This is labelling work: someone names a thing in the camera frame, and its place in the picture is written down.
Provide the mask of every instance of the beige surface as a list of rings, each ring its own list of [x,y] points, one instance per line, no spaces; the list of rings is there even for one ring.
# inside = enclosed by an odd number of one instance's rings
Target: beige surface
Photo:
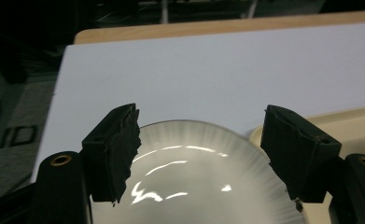
[[[365,154],[365,108],[312,117],[308,120],[342,143],[340,152],[342,158],[351,153]],[[249,136],[249,141],[264,153],[260,148],[262,130],[261,126],[255,129]],[[330,200],[331,196],[327,194],[324,203],[307,203],[303,206],[304,215],[309,223],[330,223],[328,215]]]
[[[120,28],[103,28],[85,30],[78,33],[75,38],[75,44],[150,39],[184,35],[210,35],[359,22],[365,22],[365,11],[308,16],[260,18],[252,20],[200,21]]]

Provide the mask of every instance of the wooden table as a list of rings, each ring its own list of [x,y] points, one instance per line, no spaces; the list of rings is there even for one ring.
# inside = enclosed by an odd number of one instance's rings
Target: wooden table
[[[185,35],[211,35],[245,31],[352,24],[359,22],[365,22],[365,11],[276,18],[259,18],[252,20],[200,21],[120,28],[91,29],[82,31],[77,34],[75,38],[75,44],[90,44]]]

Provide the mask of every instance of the wooden surface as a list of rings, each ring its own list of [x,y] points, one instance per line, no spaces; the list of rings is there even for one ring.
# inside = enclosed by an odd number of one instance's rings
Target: wooden surface
[[[184,35],[273,30],[308,26],[351,24],[365,22],[365,11],[305,16],[259,18],[252,20],[200,21],[119,28],[85,30],[77,34],[75,44],[121,40],[137,40]]]

